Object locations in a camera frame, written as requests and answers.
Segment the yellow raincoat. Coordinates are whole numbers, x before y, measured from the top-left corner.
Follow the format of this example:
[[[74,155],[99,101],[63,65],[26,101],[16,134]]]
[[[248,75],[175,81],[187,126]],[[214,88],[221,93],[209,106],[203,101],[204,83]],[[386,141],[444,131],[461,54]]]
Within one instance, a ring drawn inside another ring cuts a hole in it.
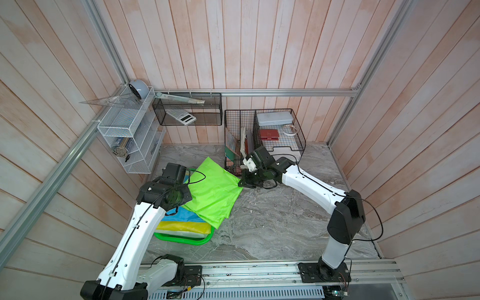
[[[184,231],[202,235],[211,233],[211,225],[207,222],[161,221],[156,229],[163,231]]]

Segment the green plastic basket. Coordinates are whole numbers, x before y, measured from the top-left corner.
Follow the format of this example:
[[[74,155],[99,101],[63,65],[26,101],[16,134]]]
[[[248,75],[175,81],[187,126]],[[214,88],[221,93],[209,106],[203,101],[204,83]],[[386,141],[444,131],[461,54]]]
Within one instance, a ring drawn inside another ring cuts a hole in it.
[[[183,238],[175,238],[175,237],[166,237],[166,236],[161,236],[160,234],[157,234],[156,231],[162,231],[162,230],[155,230],[154,236],[161,240],[161,241],[168,241],[168,242],[173,242],[173,243],[180,243],[180,244],[185,244],[185,245],[193,245],[193,246],[201,246],[205,245],[208,241],[211,240],[215,233],[215,228],[211,226],[211,233],[208,237],[200,240],[193,240],[193,239],[183,239]]]

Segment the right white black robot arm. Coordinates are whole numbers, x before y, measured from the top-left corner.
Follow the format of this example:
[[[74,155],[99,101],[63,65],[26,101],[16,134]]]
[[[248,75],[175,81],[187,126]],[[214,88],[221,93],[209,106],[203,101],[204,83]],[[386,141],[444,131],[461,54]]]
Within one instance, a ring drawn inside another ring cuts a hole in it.
[[[242,168],[244,193],[235,212],[243,225],[236,237],[246,255],[300,260],[305,283],[348,285],[348,255],[375,255],[365,227],[370,204],[349,189],[329,147],[309,144],[300,160],[261,148],[251,160],[256,168]]]

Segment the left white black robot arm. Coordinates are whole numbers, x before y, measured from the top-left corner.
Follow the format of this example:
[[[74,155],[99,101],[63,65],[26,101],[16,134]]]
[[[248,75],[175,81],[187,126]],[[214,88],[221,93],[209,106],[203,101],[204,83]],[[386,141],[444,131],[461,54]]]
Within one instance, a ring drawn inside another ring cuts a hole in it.
[[[162,175],[141,186],[127,229],[110,261],[97,279],[86,281],[84,300],[146,300],[160,287],[180,288],[181,293],[204,286],[202,268],[185,268],[182,257],[165,254],[140,273],[143,256],[161,220],[175,215],[192,200],[193,169],[169,163]]]

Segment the white translucent raincoat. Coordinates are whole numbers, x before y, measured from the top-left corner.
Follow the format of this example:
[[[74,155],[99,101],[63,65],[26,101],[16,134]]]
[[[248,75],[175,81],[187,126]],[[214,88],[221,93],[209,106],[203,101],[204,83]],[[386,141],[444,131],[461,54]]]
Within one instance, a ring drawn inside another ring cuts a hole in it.
[[[171,237],[171,238],[183,238],[190,240],[203,240],[210,235],[208,233],[198,233],[190,231],[156,231],[157,234],[161,236]]]

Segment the light green raincoat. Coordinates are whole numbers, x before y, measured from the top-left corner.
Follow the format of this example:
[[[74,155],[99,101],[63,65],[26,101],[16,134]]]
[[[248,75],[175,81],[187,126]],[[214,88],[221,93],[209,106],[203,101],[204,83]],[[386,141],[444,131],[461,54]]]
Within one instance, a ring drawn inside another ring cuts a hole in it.
[[[192,200],[184,204],[183,208],[218,229],[230,217],[243,190],[239,182],[240,178],[207,157],[191,175],[188,188]]]

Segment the blue raincoat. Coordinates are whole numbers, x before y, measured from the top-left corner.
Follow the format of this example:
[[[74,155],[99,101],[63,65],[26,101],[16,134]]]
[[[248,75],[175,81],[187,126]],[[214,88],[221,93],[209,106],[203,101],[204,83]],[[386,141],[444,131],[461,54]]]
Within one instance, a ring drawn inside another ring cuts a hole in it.
[[[189,211],[184,207],[177,207],[166,212],[162,222],[181,222],[181,223],[204,223],[195,212]]]

